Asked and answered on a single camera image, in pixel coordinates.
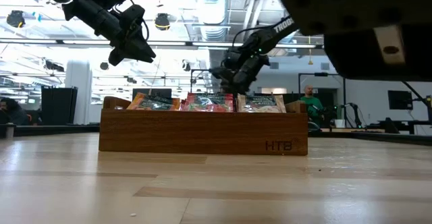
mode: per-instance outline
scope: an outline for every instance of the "person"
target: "person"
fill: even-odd
[[[15,125],[28,125],[30,123],[26,112],[21,108],[17,101],[3,98],[0,100],[0,107],[9,117],[11,123]]]
[[[302,96],[300,100],[306,103],[308,115],[312,119],[312,121],[317,125],[321,125],[322,117],[318,114],[317,110],[314,107],[309,106],[314,105],[318,109],[323,109],[321,101],[313,96],[313,86],[307,85],[304,87],[304,96]]]

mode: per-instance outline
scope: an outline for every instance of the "ceiling duct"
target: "ceiling duct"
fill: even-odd
[[[202,38],[205,41],[224,41],[227,28],[211,27],[225,24],[227,0],[197,0],[199,4],[198,18],[200,23],[209,26],[201,27]]]

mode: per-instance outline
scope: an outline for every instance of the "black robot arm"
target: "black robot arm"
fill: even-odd
[[[355,104],[355,103],[347,103],[345,105],[341,105],[340,107],[342,109],[346,110],[346,108],[349,107],[349,106],[351,106],[352,109],[354,110],[354,122],[356,124],[356,127],[357,128],[361,128],[362,127],[362,122],[361,122],[360,118],[358,117],[358,105]]]
[[[244,94],[257,79],[257,74],[264,65],[269,65],[265,54],[274,49],[277,43],[297,31],[297,26],[291,17],[280,22],[260,28],[252,33],[240,47],[227,50],[221,67],[210,69],[225,92]]]
[[[54,1],[67,3],[70,0]],[[123,12],[113,9],[124,1],[72,0],[62,5],[62,8],[66,20],[76,16],[93,28],[97,36],[102,35],[110,41],[110,45],[114,47],[109,55],[111,65],[117,65],[125,58],[153,62],[156,55],[142,35],[141,24],[145,25],[144,9],[135,4]]]

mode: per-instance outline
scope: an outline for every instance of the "computer monitor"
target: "computer monitor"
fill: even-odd
[[[144,94],[149,94],[150,88],[134,88],[132,90],[132,100],[135,99],[136,94],[139,93],[139,92],[144,93]],[[151,94],[153,96],[160,96],[160,97],[163,97],[163,98],[166,98],[166,99],[170,99],[172,97],[172,89],[153,88],[151,90]]]
[[[412,110],[412,95],[410,91],[389,90],[390,109]]]

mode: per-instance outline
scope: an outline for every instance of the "wooden table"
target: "wooden table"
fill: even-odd
[[[0,223],[432,223],[427,146],[311,138],[307,157],[181,155],[98,152],[98,137],[1,141]]]

